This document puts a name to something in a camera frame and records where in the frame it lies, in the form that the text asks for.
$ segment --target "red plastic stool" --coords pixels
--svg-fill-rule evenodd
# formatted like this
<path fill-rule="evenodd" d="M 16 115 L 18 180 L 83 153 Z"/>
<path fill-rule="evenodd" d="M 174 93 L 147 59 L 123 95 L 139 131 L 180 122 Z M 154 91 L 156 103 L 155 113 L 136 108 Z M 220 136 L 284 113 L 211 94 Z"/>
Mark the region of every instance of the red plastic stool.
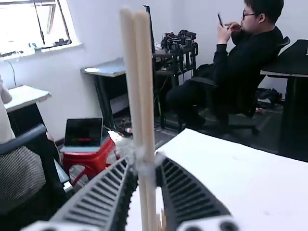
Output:
<path fill-rule="evenodd" d="M 95 153 L 63 153 L 63 168 L 69 175 L 69 169 L 74 165 L 84 166 L 84 170 L 75 178 L 72 185 L 78 182 L 83 176 L 87 175 L 88 179 L 95 177 L 101 171 L 109 167 L 110 164 L 106 163 L 108 155 L 113 152 L 116 155 L 116 159 L 119 160 L 120 156 L 115 152 L 116 144 L 108 137 L 102 144 L 100 150 Z"/>

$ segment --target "chair armrest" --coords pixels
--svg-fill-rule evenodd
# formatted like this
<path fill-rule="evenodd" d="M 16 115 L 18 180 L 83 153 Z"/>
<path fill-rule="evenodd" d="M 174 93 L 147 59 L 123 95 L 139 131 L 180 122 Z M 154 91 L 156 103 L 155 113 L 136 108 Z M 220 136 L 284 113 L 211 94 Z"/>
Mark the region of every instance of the chair armrest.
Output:
<path fill-rule="evenodd" d="M 19 147 L 26 146 L 28 142 L 31 140 L 37 139 L 40 136 L 46 136 L 46 128 L 44 125 L 40 124 L 35 128 L 27 131 L 26 133 L 22 134 L 21 136 L 16 137 L 7 143 L 0 145 L 0 156 L 5 155 Z"/>
<path fill-rule="evenodd" d="M 208 78 L 192 77 L 191 81 L 197 82 L 197 83 L 202 83 L 202 84 L 204 84 L 204 86 L 206 88 L 217 88 L 218 87 L 218 85 L 215 84 L 215 82 L 213 80 L 208 79 Z"/>
<path fill-rule="evenodd" d="M 70 180 L 69 176 L 66 174 L 66 172 L 61 168 L 61 166 L 55 160 L 53 161 L 54 161 L 54 165 L 56 165 L 57 173 L 58 173 L 61 184 L 68 182 Z"/>

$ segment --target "chair wheel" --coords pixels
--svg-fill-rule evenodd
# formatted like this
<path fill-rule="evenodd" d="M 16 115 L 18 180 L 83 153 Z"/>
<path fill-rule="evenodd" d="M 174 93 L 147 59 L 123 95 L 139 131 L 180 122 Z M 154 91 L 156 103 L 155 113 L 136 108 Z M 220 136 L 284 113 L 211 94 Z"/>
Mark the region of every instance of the chair wheel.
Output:
<path fill-rule="evenodd" d="M 259 133 L 260 133 L 260 131 L 258 129 L 256 129 L 256 128 L 252 129 L 252 134 L 253 135 L 258 135 Z"/>

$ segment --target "window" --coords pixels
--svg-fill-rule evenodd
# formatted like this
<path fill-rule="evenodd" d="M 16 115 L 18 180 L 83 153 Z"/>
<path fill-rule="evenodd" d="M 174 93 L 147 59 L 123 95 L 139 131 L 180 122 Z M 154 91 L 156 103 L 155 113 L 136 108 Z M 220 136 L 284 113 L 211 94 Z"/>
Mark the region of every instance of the window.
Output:
<path fill-rule="evenodd" d="M 0 0 L 1 56 L 69 43 L 59 0 Z"/>

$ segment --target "black pants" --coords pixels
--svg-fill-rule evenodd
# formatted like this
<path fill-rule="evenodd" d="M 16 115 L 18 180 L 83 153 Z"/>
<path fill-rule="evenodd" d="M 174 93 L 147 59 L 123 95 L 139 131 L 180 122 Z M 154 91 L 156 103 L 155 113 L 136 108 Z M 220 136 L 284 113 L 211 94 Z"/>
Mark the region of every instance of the black pants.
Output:
<path fill-rule="evenodd" d="M 195 105 L 206 107 L 205 89 L 201 84 L 188 80 L 168 92 L 166 101 L 169 108 L 186 123 L 186 127 L 205 123 L 205 119 L 193 108 Z"/>

